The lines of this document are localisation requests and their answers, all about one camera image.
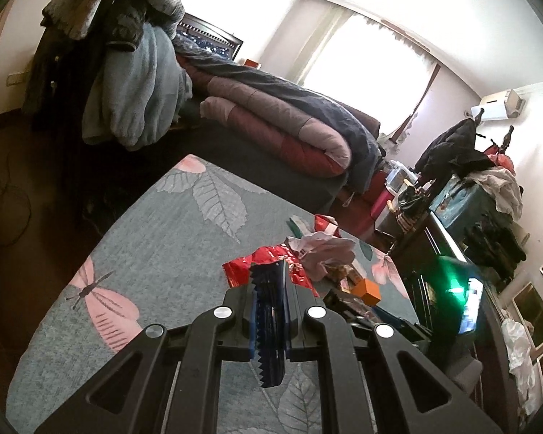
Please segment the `orange block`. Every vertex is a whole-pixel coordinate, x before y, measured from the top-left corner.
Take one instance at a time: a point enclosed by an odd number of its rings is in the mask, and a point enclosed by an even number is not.
[[[352,289],[352,294],[360,297],[366,305],[376,305],[382,298],[378,284],[368,279],[362,279],[357,283]]]

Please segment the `dark brown floor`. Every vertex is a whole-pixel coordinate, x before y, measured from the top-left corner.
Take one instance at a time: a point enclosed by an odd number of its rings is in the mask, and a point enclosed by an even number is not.
[[[0,116],[2,409],[18,360],[38,324],[99,240],[89,225],[76,226],[70,201],[58,186],[59,163],[49,133],[32,132],[30,121],[17,111]],[[18,241],[8,244],[26,223]]]

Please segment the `white plastic bag on wall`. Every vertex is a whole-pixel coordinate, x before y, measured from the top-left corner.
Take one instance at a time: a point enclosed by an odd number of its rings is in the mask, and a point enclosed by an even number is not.
[[[509,356],[509,372],[517,380],[521,406],[527,415],[537,409],[535,375],[531,364],[531,342],[522,324],[507,318],[501,325]]]

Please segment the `wall outlet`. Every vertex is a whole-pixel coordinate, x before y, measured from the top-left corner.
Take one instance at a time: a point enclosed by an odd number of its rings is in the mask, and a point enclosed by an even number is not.
[[[29,74],[30,72],[10,73],[6,77],[6,86],[19,85],[26,82]]]

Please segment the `dark wooden headboard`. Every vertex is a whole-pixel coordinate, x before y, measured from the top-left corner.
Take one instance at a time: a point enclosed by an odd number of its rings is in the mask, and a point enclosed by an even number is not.
[[[217,26],[214,26],[207,21],[203,21],[202,19],[189,13],[185,13],[185,16],[183,16],[183,19],[179,23],[178,27],[190,34],[200,37],[207,37],[218,46],[229,48],[232,54],[232,59],[235,59],[241,45],[243,44],[243,40],[238,39],[237,37],[233,36],[233,34],[230,34],[227,31],[224,31],[223,29],[220,29]]]

